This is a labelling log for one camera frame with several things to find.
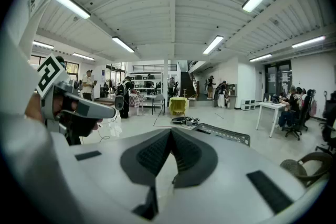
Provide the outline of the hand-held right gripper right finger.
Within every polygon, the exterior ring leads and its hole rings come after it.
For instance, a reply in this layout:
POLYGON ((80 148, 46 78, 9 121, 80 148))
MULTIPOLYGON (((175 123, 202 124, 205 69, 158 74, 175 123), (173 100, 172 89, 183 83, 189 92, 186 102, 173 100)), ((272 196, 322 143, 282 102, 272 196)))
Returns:
POLYGON ((218 155, 209 144, 175 127, 171 129, 170 142, 177 164, 175 188, 199 186, 215 171, 218 155))

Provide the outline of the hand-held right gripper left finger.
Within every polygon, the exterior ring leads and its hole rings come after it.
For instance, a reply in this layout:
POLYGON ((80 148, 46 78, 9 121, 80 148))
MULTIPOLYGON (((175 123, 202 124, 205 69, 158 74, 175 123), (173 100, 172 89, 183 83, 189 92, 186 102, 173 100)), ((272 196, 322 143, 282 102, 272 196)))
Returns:
POLYGON ((171 130, 157 129, 130 137, 120 166, 134 184, 155 186, 155 180, 171 152, 171 130))

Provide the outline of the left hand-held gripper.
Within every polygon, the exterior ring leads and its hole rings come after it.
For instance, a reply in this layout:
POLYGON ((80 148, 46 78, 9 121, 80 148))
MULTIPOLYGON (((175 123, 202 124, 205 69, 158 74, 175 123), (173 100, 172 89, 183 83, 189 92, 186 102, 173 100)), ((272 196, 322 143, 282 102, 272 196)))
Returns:
POLYGON ((41 113, 47 129, 74 138, 72 117, 110 119, 116 109, 76 95, 77 82, 71 80, 66 69, 50 54, 37 69, 40 81, 36 91, 40 95, 41 113))

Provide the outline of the person's left hand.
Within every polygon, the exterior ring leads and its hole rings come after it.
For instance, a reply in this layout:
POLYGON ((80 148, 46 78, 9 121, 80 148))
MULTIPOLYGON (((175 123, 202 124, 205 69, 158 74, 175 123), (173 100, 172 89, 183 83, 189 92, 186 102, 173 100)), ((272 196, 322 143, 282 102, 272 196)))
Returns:
POLYGON ((66 128, 65 137, 70 146, 80 145, 80 137, 88 137, 99 122, 101 119, 83 118, 70 113, 62 113, 59 120, 66 128))

